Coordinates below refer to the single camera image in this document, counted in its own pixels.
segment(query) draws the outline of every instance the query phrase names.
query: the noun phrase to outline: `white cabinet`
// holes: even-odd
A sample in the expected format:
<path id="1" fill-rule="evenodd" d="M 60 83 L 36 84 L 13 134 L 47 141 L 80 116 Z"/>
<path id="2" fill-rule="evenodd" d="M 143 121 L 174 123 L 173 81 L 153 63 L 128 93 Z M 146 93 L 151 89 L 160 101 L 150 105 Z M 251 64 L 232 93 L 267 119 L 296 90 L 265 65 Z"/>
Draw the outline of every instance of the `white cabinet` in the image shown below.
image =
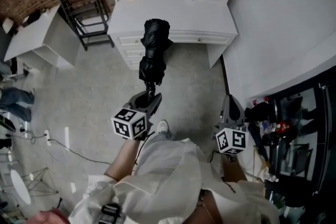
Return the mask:
<path id="1" fill-rule="evenodd" d="M 175 43 L 204 44 L 212 67 L 237 36 L 227 0 L 115 0 L 108 34 L 126 64 L 138 69 L 145 54 L 144 24 L 162 19 Z"/>
<path id="2" fill-rule="evenodd" d="M 29 72 L 39 72 L 48 64 L 57 68 L 75 66 L 78 37 L 57 13 L 58 9 L 56 6 L 27 27 L 19 27 L 10 41 L 5 60 L 17 57 Z"/>

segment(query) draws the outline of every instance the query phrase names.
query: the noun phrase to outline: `desk drawer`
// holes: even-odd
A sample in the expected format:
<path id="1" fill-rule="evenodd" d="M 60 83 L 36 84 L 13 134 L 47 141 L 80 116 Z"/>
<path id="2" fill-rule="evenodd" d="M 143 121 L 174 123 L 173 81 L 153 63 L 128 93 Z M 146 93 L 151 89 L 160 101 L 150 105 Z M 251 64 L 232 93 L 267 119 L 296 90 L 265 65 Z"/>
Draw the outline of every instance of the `desk drawer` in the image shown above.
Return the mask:
<path id="1" fill-rule="evenodd" d="M 134 57 L 143 57 L 145 56 L 145 47 L 142 49 L 135 49 L 135 50 L 120 50 L 120 53 L 122 54 L 123 57 L 126 58 L 134 58 Z"/>
<path id="2" fill-rule="evenodd" d="M 228 45 L 231 36 L 205 36 L 205 35 L 169 35 L 169 39 L 175 43 L 206 43 L 206 44 L 219 44 Z"/>
<path id="3" fill-rule="evenodd" d="M 141 60 L 142 57 L 134 59 L 125 59 L 125 62 L 131 69 L 139 69 L 139 64 Z"/>
<path id="4" fill-rule="evenodd" d="M 145 47 L 143 45 L 119 46 L 118 50 L 124 59 L 145 56 Z"/>
<path id="5" fill-rule="evenodd" d="M 135 36 L 135 37 L 118 37 L 121 45 L 140 45 L 142 46 L 142 43 L 140 41 L 141 38 L 143 38 L 143 35 Z"/>
<path id="6" fill-rule="evenodd" d="M 206 32 L 192 32 L 192 31 L 182 31 L 176 32 L 171 31 L 169 39 L 175 43 L 205 43 L 205 44 L 219 44 L 219 45 L 229 45 L 234 39 L 235 35 L 230 34 L 216 34 L 216 33 L 206 33 Z M 121 46 L 143 46 L 141 43 L 142 35 L 133 37 L 118 37 Z"/>

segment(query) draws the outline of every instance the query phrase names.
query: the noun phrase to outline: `necklace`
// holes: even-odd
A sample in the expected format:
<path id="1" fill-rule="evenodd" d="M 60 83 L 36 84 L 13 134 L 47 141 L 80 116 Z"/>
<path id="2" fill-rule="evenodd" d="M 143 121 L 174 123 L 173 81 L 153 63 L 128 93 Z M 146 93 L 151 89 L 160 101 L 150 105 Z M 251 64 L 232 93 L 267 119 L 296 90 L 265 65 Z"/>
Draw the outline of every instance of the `necklace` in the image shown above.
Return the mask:
<path id="1" fill-rule="evenodd" d="M 214 217 L 210 214 L 209 210 L 206 208 L 205 203 L 204 203 L 204 195 L 206 193 L 207 193 L 207 191 L 201 189 L 201 192 L 199 193 L 198 202 L 197 202 L 196 207 L 202 207 L 207 212 L 209 217 L 211 218 L 213 224 L 216 224 L 216 221 L 215 221 Z"/>

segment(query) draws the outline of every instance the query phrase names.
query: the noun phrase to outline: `electrical outlet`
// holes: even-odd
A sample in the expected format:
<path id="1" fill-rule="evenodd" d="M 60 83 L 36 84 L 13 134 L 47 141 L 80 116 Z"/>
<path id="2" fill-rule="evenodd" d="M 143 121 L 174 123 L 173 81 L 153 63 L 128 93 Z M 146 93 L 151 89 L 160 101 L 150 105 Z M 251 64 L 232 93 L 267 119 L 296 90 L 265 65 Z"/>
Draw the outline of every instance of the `electrical outlet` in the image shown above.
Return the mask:
<path id="1" fill-rule="evenodd" d="M 51 146 L 51 141 L 49 141 L 49 139 L 50 139 L 50 133 L 49 133 L 49 130 L 45 130 L 45 131 L 44 131 L 44 134 L 46 135 L 47 145 L 48 145 L 48 146 Z"/>

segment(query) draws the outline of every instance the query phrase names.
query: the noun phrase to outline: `white shirt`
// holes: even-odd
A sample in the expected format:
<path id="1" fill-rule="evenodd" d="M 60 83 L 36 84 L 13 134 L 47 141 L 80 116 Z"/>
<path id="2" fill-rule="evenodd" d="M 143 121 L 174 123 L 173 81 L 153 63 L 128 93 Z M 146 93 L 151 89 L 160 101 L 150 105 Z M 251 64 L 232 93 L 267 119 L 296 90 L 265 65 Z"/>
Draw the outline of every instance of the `white shirt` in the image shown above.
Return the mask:
<path id="1" fill-rule="evenodd" d="M 224 183 L 189 139 L 144 148 L 134 175 L 119 182 L 89 176 L 85 197 L 69 221 L 96 223 L 101 207 L 117 202 L 127 215 L 125 224 L 181 224 L 194 211 L 201 189 L 212 192 L 223 223 L 279 223 L 276 207 L 263 197 L 263 184 Z"/>

